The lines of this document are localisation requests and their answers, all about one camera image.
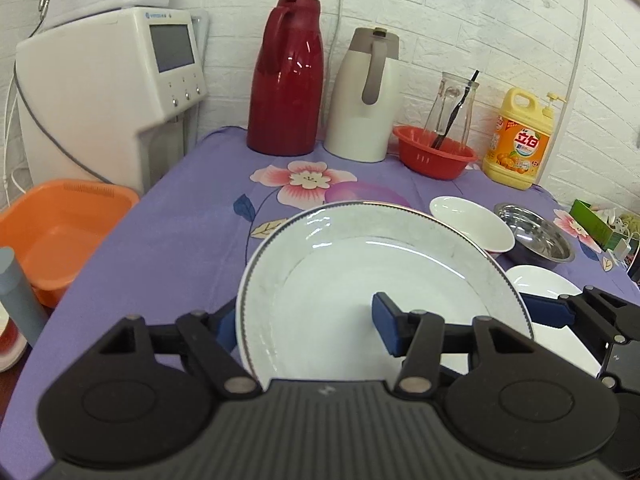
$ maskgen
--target gray screen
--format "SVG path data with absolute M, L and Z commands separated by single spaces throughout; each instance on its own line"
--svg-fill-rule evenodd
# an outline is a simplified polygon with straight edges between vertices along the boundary
M 149 25 L 160 72 L 194 63 L 187 25 Z

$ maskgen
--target red thermos jug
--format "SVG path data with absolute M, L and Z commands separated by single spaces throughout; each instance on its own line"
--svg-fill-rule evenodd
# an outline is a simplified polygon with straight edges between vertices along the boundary
M 264 28 L 246 144 L 267 155 L 313 151 L 324 77 L 318 0 L 279 0 Z

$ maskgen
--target white brick wall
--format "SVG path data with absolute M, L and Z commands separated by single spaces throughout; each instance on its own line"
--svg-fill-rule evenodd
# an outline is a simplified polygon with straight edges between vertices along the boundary
M 225 124 L 246 126 L 255 58 L 266 17 L 276 1 L 172 0 L 175 7 L 205 7 L 211 16 L 205 67 L 209 96 L 200 108 L 201 134 Z M 583 1 L 344 0 L 329 88 L 353 29 L 387 27 L 401 38 L 399 122 L 424 124 L 442 71 L 471 75 L 473 70 L 481 70 L 470 143 L 482 155 L 496 108 L 511 86 L 529 89 L 540 97 L 549 91 L 566 93 Z M 328 50 L 338 0 L 321 2 L 321 28 Z M 624 16 L 612 12 L 611 6 L 623 3 Z M 633 72 L 638 69 L 636 45 L 640 41 L 638 30 L 631 30 L 638 22 L 638 8 L 625 0 L 599 0 L 596 4 L 599 32 L 593 36 L 588 53 L 590 74 L 584 78 L 584 91 L 557 164 L 552 166 L 549 186 L 563 202 L 575 196 L 590 198 L 597 189 L 600 202 L 611 200 L 640 210 L 632 198 L 636 174 L 640 174 L 640 163 L 634 156 L 634 127 L 638 125 L 634 121 L 640 99 L 631 97 L 638 92 L 640 81 L 638 72 Z M 8 83 L 15 43 L 35 24 L 35 7 L 36 0 L 0 0 L 0 91 Z M 618 92 L 626 96 L 624 102 L 618 99 Z M 619 161 L 618 166 L 611 165 L 613 159 Z M 624 192 L 610 186 L 612 178 Z M 586 194 L 584 188 L 592 194 Z
M 546 186 L 574 198 L 640 212 L 640 7 L 593 0 L 586 69 Z

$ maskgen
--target flower pattern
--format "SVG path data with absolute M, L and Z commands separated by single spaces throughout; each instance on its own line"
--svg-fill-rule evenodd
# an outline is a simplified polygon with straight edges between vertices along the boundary
M 330 170 L 324 162 L 305 160 L 294 160 L 287 165 L 287 169 L 268 166 L 256 170 L 250 179 L 264 186 L 282 186 L 278 192 L 278 202 L 302 210 L 321 205 L 326 190 L 334 184 L 357 181 L 349 171 Z
M 556 224 L 559 228 L 562 229 L 565 233 L 572 236 L 573 238 L 578 238 L 581 243 L 585 244 L 588 248 L 600 254 L 602 249 L 600 246 L 591 238 L 587 231 L 584 230 L 577 221 L 575 221 L 574 217 L 572 217 L 567 211 L 563 211 L 562 209 L 554 209 L 554 213 L 556 213 L 557 218 L 554 220 L 554 224 Z

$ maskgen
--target orange sticker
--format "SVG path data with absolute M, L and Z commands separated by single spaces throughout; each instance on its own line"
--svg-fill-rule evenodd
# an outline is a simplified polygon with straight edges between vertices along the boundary
M 536 176 L 549 136 L 501 116 L 495 129 L 487 161 L 515 173 Z

